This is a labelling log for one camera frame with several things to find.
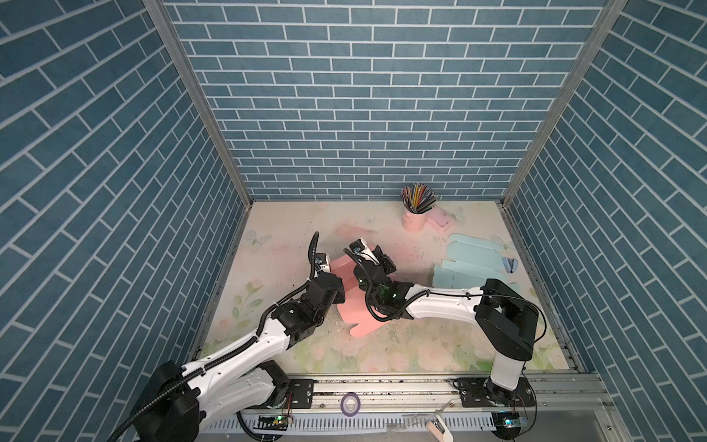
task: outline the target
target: pink cup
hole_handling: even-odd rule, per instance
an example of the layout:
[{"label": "pink cup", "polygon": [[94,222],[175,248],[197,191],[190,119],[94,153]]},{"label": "pink cup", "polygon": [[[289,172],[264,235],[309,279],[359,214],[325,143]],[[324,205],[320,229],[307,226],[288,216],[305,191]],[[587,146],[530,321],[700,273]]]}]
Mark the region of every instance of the pink cup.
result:
[{"label": "pink cup", "polygon": [[425,226],[425,214],[413,214],[409,211],[405,211],[402,216],[402,228],[408,232],[419,232]]}]

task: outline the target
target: purple tape roll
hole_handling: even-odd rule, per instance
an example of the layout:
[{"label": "purple tape roll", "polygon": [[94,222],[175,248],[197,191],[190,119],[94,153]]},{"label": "purple tape roll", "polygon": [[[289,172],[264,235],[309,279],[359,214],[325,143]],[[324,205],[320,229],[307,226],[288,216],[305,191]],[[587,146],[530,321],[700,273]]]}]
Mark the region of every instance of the purple tape roll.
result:
[{"label": "purple tape roll", "polygon": [[341,412],[346,417],[354,417],[361,409],[361,399],[356,393],[350,392],[341,398]]}]

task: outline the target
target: blue brick wall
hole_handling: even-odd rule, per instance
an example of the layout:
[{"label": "blue brick wall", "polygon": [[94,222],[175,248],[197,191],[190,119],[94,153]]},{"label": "blue brick wall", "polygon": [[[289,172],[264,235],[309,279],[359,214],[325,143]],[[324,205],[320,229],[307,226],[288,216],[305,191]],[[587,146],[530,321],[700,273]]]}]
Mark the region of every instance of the blue brick wall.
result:
[{"label": "blue brick wall", "polygon": [[629,0],[510,207],[636,440],[707,440],[706,23]]},{"label": "blue brick wall", "polygon": [[140,0],[0,3],[0,441],[103,441],[243,210]]},{"label": "blue brick wall", "polygon": [[167,3],[255,199],[498,199],[604,0]]}]

